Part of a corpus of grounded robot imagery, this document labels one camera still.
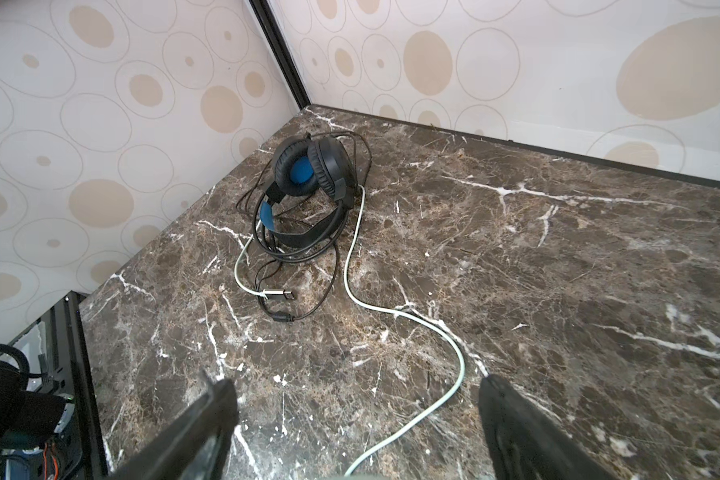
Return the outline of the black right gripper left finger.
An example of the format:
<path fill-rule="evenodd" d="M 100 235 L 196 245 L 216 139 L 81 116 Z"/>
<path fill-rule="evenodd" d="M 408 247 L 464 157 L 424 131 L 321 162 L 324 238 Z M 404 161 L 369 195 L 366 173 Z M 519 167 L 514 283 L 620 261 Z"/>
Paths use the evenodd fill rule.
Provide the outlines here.
<path fill-rule="evenodd" d="M 220 479 L 239 423 L 232 380 L 207 381 L 207 391 L 110 479 Z"/>

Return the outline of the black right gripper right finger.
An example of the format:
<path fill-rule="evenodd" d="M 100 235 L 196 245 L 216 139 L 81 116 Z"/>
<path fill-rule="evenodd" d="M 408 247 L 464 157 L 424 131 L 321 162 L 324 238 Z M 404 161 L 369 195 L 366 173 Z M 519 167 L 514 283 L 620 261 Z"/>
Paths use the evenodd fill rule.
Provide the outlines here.
<path fill-rule="evenodd" d="M 478 410 L 498 479 L 611 479 L 499 375 L 481 380 Z"/>

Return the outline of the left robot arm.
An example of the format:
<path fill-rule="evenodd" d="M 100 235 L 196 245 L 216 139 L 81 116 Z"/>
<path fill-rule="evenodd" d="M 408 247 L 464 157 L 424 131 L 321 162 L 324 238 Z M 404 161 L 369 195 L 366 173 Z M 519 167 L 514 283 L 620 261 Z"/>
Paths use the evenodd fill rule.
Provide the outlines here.
<path fill-rule="evenodd" d="M 65 468 L 57 439 L 76 407 L 70 396 L 31 391 L 31 371 L 19 349 L 0 344 L 0 479 L 60 479 Z"/>

